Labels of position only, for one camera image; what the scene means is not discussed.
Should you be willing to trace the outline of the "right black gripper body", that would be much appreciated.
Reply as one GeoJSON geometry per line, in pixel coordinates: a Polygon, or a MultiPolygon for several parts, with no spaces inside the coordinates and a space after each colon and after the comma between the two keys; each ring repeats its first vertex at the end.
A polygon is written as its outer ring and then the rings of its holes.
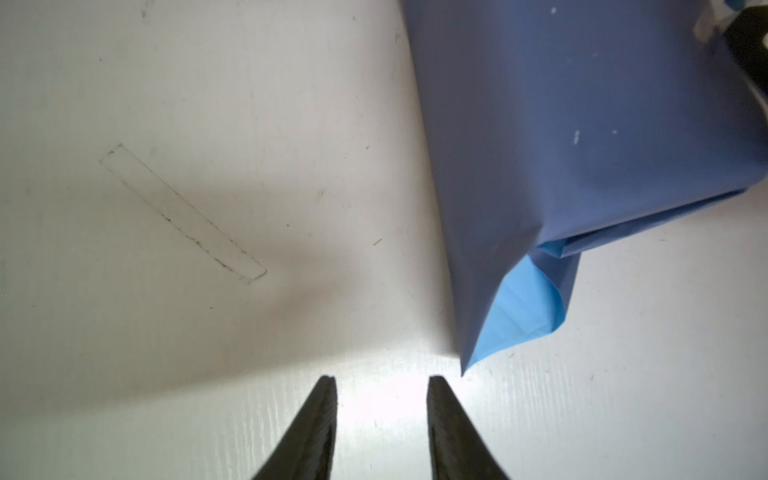
{"type": "Polygon", "coordinates": [[[747,77],[767,95],[767,3],[726,5],[736,13],[724,30],[726,43],[747,77]]]}

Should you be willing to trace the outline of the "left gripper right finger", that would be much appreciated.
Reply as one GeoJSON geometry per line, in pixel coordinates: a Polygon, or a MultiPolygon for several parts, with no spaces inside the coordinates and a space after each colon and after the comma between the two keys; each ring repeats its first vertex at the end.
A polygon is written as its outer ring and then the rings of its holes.
{"type": "Polygon", "coordinates": [[[427,424],[433,479],[508,479],[442,376],[429,378],[427,424]]]}

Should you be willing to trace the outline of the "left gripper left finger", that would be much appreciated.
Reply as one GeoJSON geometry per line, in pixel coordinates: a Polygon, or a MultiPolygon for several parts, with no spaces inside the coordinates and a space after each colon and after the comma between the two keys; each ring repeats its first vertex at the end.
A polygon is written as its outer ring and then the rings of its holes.
{"type": "Polygon", "coordinates": [[[336,380],[331,376],[321,376],[253,479],[329,479],[335,448],[337,409],[336,380]]]}

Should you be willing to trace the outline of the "blue wrapping paper sheet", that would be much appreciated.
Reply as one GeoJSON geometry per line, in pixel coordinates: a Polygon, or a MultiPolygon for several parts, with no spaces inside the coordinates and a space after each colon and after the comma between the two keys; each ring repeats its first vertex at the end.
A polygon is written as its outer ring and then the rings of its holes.
{"type": "Polygon", "coordinates": [[[406,1],[461,366],[564,322],[580,256],[767,174],[726,2],[406,1]]]}

